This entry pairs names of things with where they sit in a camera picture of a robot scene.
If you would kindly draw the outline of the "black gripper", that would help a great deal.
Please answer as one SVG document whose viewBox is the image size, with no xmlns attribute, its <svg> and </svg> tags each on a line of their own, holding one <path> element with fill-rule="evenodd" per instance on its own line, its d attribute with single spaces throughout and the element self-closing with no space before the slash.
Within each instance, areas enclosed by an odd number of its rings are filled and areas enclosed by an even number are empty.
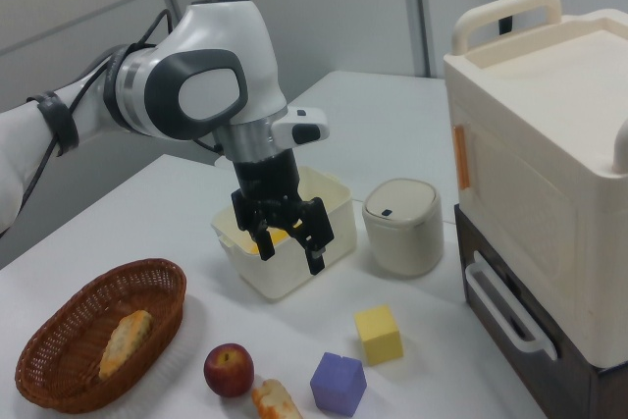
<svg viewBox="0 0 628 419">
<path fill-rule="evenodd" d="M 324 202 L 320 197 L 301 201 L 294 154 L 285 150 L 256 163 L 235 163 L 239 189 L 232 193 L 238 228 L 248 232 L 262 260 L 275 254 L 269 227 L 292 227 L 292 237 L 303 247 L 309 272 L 325 268 L 323 254 L 334 239 Z"/>
</svg>

